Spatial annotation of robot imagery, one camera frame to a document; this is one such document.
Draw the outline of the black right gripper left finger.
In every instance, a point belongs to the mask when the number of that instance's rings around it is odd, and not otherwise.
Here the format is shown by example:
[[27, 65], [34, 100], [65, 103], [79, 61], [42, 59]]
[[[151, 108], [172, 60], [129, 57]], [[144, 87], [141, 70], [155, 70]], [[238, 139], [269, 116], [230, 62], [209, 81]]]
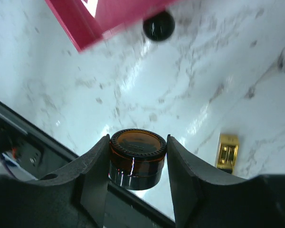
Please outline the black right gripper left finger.
[[0, 175], [0, 228], [101, 228], [109, 170], [109, 136], [40, 180]]

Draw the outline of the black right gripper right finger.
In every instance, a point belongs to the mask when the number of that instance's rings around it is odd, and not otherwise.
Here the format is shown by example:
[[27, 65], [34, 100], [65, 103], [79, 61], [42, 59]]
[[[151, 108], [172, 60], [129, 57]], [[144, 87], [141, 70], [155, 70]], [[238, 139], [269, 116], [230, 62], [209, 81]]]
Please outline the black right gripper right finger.
[[285, 228], [285, 175], [243, 179], [215, 168], [167, 137], [178, 228]]

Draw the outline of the gold black lipstick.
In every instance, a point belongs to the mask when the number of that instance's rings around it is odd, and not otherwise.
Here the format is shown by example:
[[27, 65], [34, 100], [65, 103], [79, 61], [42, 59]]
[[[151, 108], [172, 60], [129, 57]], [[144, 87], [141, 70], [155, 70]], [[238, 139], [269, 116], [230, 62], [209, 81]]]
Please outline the gold black lipstick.
[[239, 138], [237, 135], [221, 133], [218, 143], [215, 166], [224, 172], [233, 174], [238, 155]]

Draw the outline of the black round compact jar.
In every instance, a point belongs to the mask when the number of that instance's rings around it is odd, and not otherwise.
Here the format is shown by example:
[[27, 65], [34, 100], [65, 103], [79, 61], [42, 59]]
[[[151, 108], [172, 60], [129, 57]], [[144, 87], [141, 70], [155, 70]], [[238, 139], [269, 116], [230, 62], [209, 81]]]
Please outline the black round compact jar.
[[166, 141], [142, 129], [124, 129], [110, 139], [111, 180], [127, 190], [147, 190], [161, 178]]

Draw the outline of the black round drawer knob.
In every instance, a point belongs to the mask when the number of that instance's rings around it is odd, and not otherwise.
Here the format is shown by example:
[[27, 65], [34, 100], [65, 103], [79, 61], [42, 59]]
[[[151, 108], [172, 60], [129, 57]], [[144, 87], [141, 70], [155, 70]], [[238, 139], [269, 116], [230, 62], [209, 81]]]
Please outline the black round drawer knob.
[[143, 31], [146, 37], [155, 42], [167, 40], [175, 30], [173, 16], [162, 11], [143, 22]]

